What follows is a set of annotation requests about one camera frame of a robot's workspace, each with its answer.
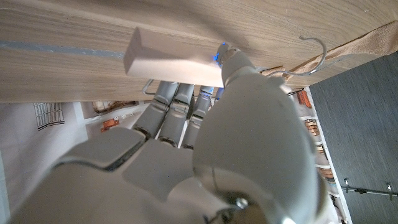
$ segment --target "robotic hand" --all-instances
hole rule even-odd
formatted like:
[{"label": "robotic hand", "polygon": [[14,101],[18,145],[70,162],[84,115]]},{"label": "robotic hand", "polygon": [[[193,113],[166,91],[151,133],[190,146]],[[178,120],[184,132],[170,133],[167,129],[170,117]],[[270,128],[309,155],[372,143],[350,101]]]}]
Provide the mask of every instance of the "robotic hand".
[{"label": "robotic hand", "polygon": [[200,88],[181,148],[193,85],[161,82],[132,130],[71,149],[10,223],[313,222],[325,188],[282,79],[228,44],[217,56],[223,98],[208,111],[213,88]]}]

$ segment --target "wooden board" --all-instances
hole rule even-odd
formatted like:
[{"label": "wooden board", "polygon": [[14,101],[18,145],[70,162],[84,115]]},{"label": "wooden board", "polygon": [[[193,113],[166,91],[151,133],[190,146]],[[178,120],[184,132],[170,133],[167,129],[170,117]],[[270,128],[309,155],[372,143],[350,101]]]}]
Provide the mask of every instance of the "wooden board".
[{"label": "wooden board", "polygon": [[[322,52],[316,43],[299,40],[300,35],[318,37],[331,49],[398,19],[398,1],[388,0],[1,0],[0,4],[0,40],[124,52],[134,28],[139,26],[209,54],[215,54],[220,43],[231,42],[247,53],[255,66],[283,65],[288,70]],[[148,99],[139,93],[146,80],[122,77],[121,60],[116,63],[114,58],[0,51],[0,78],[6,80],[0,83],[1,101]],[[62,65],[66,63],[64,57],[74,58],[68,63],[76,61],[77,65]],[[360,64],[353,62],[349,67]],[[324,73],[316,73],[317,78],[314,74],[289,82],[299,88],[343,70],[324,69]],[[56,82],[60,73],[62,79]]]},{"label": "wooden board", "polygon": [[126,76],[121,59],[0,49],[0,73],[6,103],[152,99],[141,93],[147,80]]}]

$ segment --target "dark gray wall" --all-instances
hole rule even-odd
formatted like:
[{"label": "dark gray wall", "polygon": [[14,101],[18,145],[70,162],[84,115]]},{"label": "dark gray wall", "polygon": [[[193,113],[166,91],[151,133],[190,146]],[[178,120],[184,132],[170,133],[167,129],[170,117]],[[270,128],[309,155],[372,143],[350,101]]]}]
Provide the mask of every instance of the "dark gray wall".
[{"label": "dark gray wall", "polygon": [[[340,183],[387,191],[390,182],[398,192],[398,52],[310,90]],[[353,223],[398,223],[397,197],[345,197]]]}]

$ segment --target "white wooden block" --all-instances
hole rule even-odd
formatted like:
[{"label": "white wooden block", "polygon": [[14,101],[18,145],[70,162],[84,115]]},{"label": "white wooden block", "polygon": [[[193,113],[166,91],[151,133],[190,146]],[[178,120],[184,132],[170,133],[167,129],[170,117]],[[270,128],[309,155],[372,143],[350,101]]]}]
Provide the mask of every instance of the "white wooden block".
[{"label": "white wooden block", "polygon": [[123,58],[124,69],[139,78],[223,87],[221,69],[213,59],[216,51],[137,27]]}]

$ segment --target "blue led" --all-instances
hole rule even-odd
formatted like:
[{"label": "blue led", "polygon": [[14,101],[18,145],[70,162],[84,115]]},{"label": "blue led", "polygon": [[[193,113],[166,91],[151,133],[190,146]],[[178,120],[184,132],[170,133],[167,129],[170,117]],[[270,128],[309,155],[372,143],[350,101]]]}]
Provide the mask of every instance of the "blue led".
[{"label": "blue led", "polygon": [[218,55],[219,55],[220,53],[217,53],[215,56],[213,56],[213,59],[215,60],[215,61],[217,61],[217,59],[218,59]]}]

